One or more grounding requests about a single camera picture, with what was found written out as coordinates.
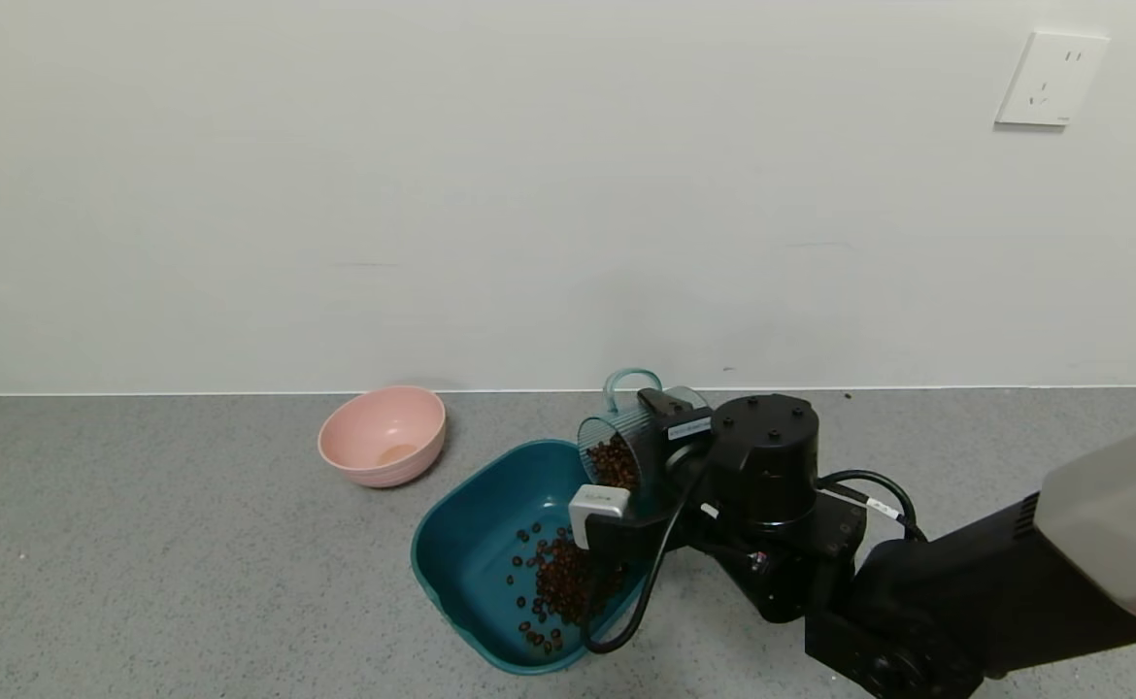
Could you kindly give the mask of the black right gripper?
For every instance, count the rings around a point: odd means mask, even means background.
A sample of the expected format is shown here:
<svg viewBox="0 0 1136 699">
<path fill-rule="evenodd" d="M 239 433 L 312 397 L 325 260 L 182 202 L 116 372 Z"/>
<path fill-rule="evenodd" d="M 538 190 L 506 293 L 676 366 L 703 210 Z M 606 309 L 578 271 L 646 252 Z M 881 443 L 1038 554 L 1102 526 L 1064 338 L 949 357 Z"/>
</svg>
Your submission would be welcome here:
<svg viewBox="0 0 1136 699">
<path fill-rule="evenodd" d="M 695 408 L 695 392 L 687 386 L 648 386 L 640 389 L 636 397 L 652 421 L 657 421 L 657 476 L 670 483 L 690 456 L 709 441 L 715 409 Z"/>
</svg>

